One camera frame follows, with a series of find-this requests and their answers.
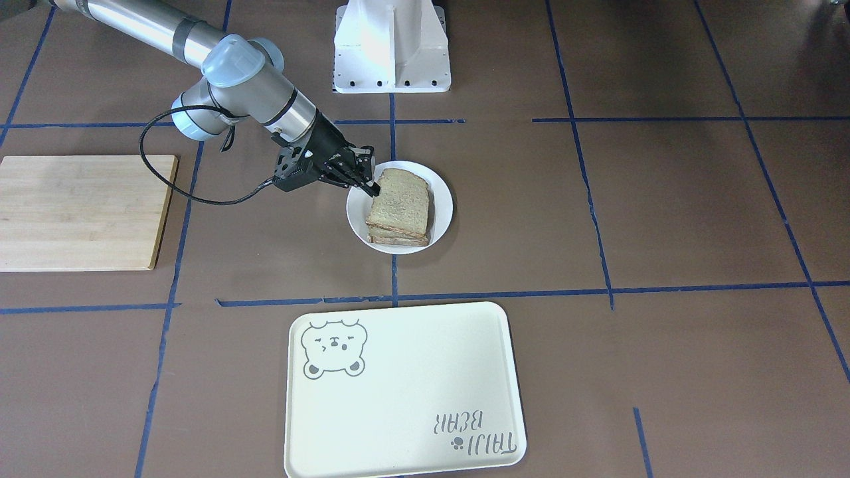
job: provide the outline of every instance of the robotic arm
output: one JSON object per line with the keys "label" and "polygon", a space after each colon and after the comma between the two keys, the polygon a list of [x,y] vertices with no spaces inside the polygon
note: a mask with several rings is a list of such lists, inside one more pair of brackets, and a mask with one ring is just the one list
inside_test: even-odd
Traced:
{"label": "robotic arm", "polygon": [[174,124],[201,141],[221,134],[246,117],[271,132],[280,146],[274,184],[292,191],[316,180],[380,193],[373,181],[374,149],[355,147],[315,105],[283,76],[283,54],[269,40],[228,35],[156,0],[49,0],[84,14],[177,60],[201,69],[203,78],[183,92],[173,108]]}

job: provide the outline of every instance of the light blue joint cap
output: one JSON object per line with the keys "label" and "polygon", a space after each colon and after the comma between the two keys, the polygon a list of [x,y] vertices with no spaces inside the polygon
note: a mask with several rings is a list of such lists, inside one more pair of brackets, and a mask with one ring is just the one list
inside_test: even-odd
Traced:
{"label": "light blue joint cap", "polygon": [[283,52],[281,52],[280,48],[277,48],[274,42],[268,38],[252,38],[248,41],[263,47],[266,53],[269,54],[269,58],[271,58],[271,65],[277,71],[283,72]]}
{"label": "light blue joint cap", "polygon": [[228,35],[212,48],[201,73],[213,85],[229,88],[254,77],[265,65],[265,55],[239,35]]}
{"label": "light blue joint cap", "polygon": [[[182,94],[171,104],[172,108],[179,108],[180,106],[183,106]],[[206,141],[207,139],[215,138],[214,134],[207,133],[195,124],[195,121],[192,120],[187,111],[172,113],[171,120],[174,122],[174,126],[180,130],[180,133],[183,133],[187,138],[194,139],[195,141]]]}

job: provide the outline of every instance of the sandwich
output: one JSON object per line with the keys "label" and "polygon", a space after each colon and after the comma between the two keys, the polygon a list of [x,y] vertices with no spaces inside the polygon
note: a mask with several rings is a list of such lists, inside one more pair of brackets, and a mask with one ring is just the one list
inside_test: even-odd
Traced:
{"label": "sandwich", "polygon": [[377,183],[381,194],[372,201],[366,217],[369,242],[400,246],[427,246],[428,182],[404,169],[383,170]]}

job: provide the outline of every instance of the white plastic bracket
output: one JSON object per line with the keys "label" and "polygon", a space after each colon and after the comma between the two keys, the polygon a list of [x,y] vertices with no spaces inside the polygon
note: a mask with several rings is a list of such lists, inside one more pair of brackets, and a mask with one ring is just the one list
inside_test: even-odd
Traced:
{"label": "white plastic bracket", "polygon": [[430,0],[349,0],[337,10],[339,93],[439,93],[451,86],[445,11]]}

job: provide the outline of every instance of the white plate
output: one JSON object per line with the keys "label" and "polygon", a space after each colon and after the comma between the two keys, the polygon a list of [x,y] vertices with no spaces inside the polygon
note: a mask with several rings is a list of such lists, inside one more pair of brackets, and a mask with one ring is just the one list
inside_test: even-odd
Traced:
{"label": "white plate", "polygon": [[289,329],[290,478],[516,464],[526,437],[505,311],[492,302],[324,312]]}
{"label": "white plate", "polygon": [[375,165],[375,178],[380,178],[386,168],[404,169],[428,182],[428,189],[433,194],[433,220],[428,229],[428,237],[431,242],[427,246],[393,246],[388,244],[373,244],[369,242],[369,226],[366,225],[366,216],[371,209],[372,198],[363,192],[361,188],[351,188],[348,191],[348,200],[345,202],[345,212],[348,215],[348,223],[351,230],[361,241],[376,251],[387,254],[410,254],[430,248],[449,229],[451,215],[454,213],[455,203],[451,200],[449,186],[434,171],[422,164],[410,161],[389,161]]}

